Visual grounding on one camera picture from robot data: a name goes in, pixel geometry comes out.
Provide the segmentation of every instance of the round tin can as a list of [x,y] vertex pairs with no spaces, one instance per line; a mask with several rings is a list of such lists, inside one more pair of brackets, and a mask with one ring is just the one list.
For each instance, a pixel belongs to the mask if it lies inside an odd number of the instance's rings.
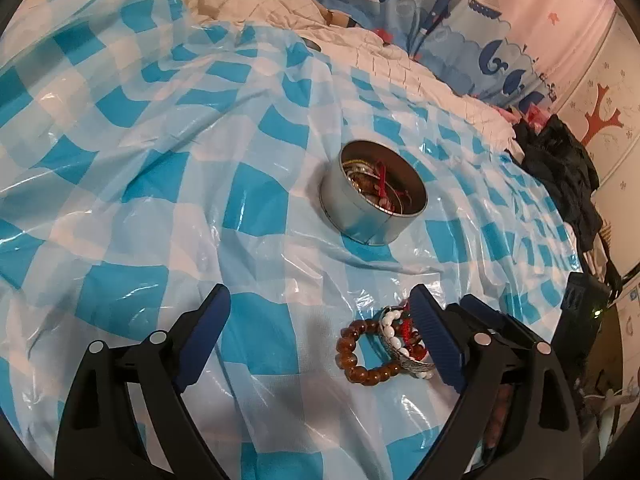
[[320,184],[331,223],[366,245],[386,245],[423,212],[427,191],[400,155],[370,140],[352,140],[332,161]]

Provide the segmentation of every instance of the plastic sheet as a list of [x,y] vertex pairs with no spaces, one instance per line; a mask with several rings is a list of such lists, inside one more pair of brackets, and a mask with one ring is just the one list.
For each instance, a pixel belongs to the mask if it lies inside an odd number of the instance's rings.
[[[180,0],[47,0],[0,64],[0,406],[49,470],[86,346],[167,329],[217,282],[232,314],[183,397],[232,479],[407,478],[456,394],[437,377],[349,384],[334,355],[342,327],[417,283],[555,329],[578,263],[545,189],[468,123],[293,32],[201,28]],[[389,246],[340,236],[319,206],[356,138],[428,190]],[[357,355],[384,359],[373,340]]]

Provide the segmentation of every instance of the curtain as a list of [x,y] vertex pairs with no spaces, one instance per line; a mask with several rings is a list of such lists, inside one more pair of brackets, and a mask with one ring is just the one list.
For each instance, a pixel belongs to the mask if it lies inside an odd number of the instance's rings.
[[556,110],[582,78],[613,0],[319,0],[409,53],[457,94]]

